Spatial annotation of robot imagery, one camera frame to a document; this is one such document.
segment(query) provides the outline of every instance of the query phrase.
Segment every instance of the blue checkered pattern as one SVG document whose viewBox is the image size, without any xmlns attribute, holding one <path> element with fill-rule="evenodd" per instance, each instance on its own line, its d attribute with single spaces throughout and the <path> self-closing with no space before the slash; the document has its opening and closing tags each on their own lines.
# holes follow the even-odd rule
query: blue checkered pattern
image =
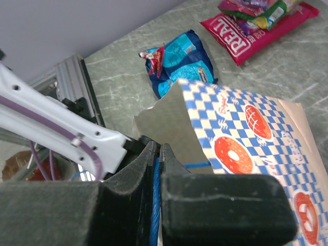
<svg viewBox="0 0 328 246">
<path fill-rule="evenodd" d="M 328 212 L 323 210 L 323 194 L 316 188 L 316 177 L 309 169 L 305 155 L 300 165 L 294 165 L 293 153 L 290 146 L 283 140 L 283 132 L 293 137 L 293 128 L 285 122 L 286 117 L 279 110 L 274 100 L 255 93 L 219 87 L 217 85 L 204 84 L 199 81 L 180 80 L 183 96 L 191 119 L 194 131 L 199 139 L 203 151 L 215 173 L 227 173 L 224 164 L 212 154 L 212 139 L 220 134 L 233 136 L 247 148 L 250 155 L 255 159 L 255 173 L 270 175 L 269 164 L 262 161 L 263 158 L 271 159 L 278 173 L 279 180 L 284 185 L 286 194 L 292 203 L 293 194 L 296 190 L 304 190 L 311 193 L 311 199 L 315 205 L 320 226 L 328 222 Z M 229 112 L 224 116 L 218 113 L 221 96 L 228 100 Z M 273 141 L 266 141 L 257 137 L 249 128 L 245 113 L 245 105 L 255 106 L 267 120 L 272 133 Z M 301 153 L 301 143 L 294 139 Z M 290 245 L 305 245 L 305 239 L 301 236 Z M 328 245 L 322 235 L 319 240 Z"/>
</svg>

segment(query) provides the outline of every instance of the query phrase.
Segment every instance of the bagel illustration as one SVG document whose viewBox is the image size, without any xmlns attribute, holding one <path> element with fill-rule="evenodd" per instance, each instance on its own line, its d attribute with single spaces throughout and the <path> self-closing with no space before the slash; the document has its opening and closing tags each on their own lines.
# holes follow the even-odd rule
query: bagel illustration
<svg viewBox="0 0 328 246">
<path fill-rule="evenodd" d="M 310 195 L 305 191 L 297 191 L 294 196 L 294 206 L 305 239 L 310 245 L 317 245 L 319 222 Z"/>
<path fill-rule="evenodd" d="M 220 162 L 233 174 L 250 174 L 253 161 L 248 150 L 229 135 L 214 140 L 214 152 Z"/>
<path fill-rule="evenodd" d="M 254 134 L 266 141 L 273 141 L 273 134 L 269 124 L 261 112 L 253 105 L 245 106 L 246 122 Z"/>
</svg>

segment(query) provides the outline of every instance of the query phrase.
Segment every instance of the gray countertop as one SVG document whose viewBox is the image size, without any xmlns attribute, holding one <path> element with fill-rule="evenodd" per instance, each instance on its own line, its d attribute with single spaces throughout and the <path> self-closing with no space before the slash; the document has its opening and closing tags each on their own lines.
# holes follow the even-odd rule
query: gray countertop
<svg viewBox="0 0 328 246">
<path fill-rule="evenodd" d="M 193 29 L 211 58 L 219 84 L 302 103 L 328 169 L 328 7 L 280 40 L 235 65 L 199 21 L 219 13 L 217 0 L 188 0 L 85 59 L 106 127 L 132 135 L 132 119 L 152 106 L 142 50 L 162 46 Z"/>
</svg>

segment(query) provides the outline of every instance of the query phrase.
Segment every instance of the pink snack bag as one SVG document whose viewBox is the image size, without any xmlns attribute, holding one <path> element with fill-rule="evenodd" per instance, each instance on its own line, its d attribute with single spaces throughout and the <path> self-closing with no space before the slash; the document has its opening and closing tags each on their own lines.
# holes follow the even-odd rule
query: pink snack bag
<svg viewBox="0 0 328 246">
<path fill-rule="evenodd" d="M 320 13 L 318 9 L 307 3 L 301 3 L 297 8 L 294 14 L 285 16 L 270 31 L 261 29 L 249 36 L 246 36 L 238 24 L 224 13 L 205 20 L 201 24 L 227 49 L 239 66 L 273 41 L 292 31 L 307 19 L 317 17 Z"/>
</svg>

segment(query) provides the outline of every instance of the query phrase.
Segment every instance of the pretzel illustration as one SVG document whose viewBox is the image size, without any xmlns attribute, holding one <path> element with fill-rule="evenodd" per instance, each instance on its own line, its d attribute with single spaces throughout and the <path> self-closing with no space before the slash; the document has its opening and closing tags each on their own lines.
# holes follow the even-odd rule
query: pretzel illustration
<svg viewBox="0 0 328 246">
<path fill-rule="evenodd" d="M 310 245 L 317 245 L 318 215 L 310 195 L 305 191 L 298 191 L 294 196 L 294 206 L 305 239 Z"/>
</svg>

